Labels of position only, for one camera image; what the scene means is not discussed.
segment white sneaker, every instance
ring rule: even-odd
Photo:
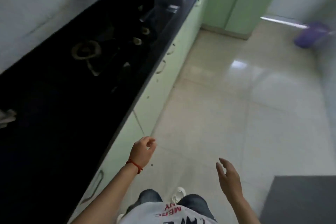
[[[171,202],[176,204],[186,195],[187,195],[187,193],[186,193],[184,188],[177,187],[175,194],[171,198]]]
[[[122,213],[122,214],[119,214],[119,216],[117,217],[117,221],[116,221],[116,224],[118,224],[121,220],[121,218],[124,216],[125,214]]]

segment leg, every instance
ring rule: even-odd
[[[133,208],[146,202],[163,202],[159,193],[153,189],[146,189],[140,193],[138,200],[130,205],[125,213],[128,214]]]
[[[183,197],[177,204],[188,207],[189,209],[216,221],[208,208],[207,202],[199,195],[189,194]]]

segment stove burner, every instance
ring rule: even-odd
[[[101,55],[101,53],[102,48],[100,47],[99,43],[92,40],[78,43],[71,49],[71,54],[73,58],[77,60],[85,60],[98,57]]]

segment black countertop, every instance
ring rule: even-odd
[[[44,123],[44,121],[32,120],[30,123],[20,124],[20,128],[26,128],[24,137],[15,127],[14,122],[6,129],[0,129],[0,137],[2,137],[0,155],[3,163],[1,172],[9,177],[2,180],[3,191],[0,194],[4,197],[0,203],[3,205],[2,218],[4,220],[8,218],[7,223],[35,219],[41,213],[49,218],[52,216],[48,222],[68,221],[196,2],[196,0],[158,1],[166,1],[180,8],[151,45],[146,59],[133,80],[118,87],[112,99],[106,99],[109,101],[109,106],[100,106],[100,99],[85,89],[87,83],[85,77],[76,77],[77,71],[71,70],[73,59],[69,57],[69,53],[62,53],[64,47],[73,46],[73,36],[80,33],[83,24],[101,16],[102,1],[92,5],[1,74],[2,90],[10,94],[0,95],[0,109],[11,109],[13,105],[17,105],[15,110],[27,108],[26,103],[16,103],[12,99],[22,94],[22,88],[29,88],[29,95],[22,99],[30,102],[31,113],[40,112],[43,115],[48,112],[56,113],[58,122],[62,120],[69,124],[72,122],[73,126],[81,128],[69,136],[66,128],[57,129],[57,126],[30,129],[34,122],[39,126]],[[67,75],[71,75],[72,81],[69,82]],[[38,78],[38,80],[31,83],[31,78]],[[49,82],[46,84],[44,78],[52,78],[52,85]],[[55,85],[68,90],[69,98],[59,96],[54,91]],[[44,89],[43,94],[52,96],[52,105],[40,100],[36,101],[35,96],[41,95],[37,89],[41,88]],[[95,116],[89,121],[72,120],[73,113],[67,111],[69,106],[76,107],[73,108],[73,112],[87,114],[92,111],[85,109],[85,101],[80,99],[81,94],[88,94],[96,101],[96,108],[102,110],[101,116]],[[17,142],[6,138],[8,131],[15,134]]]

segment tiled floor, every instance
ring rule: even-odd
[[[182,186],[219,223],[237,223],[218,184],[218,157],[240,173],[259,215],[274,175],[336,174],[319,75],[296,31],[262,21],[248,41],[200,31],[153,136],[158,147],[123,208],[146,188]]]

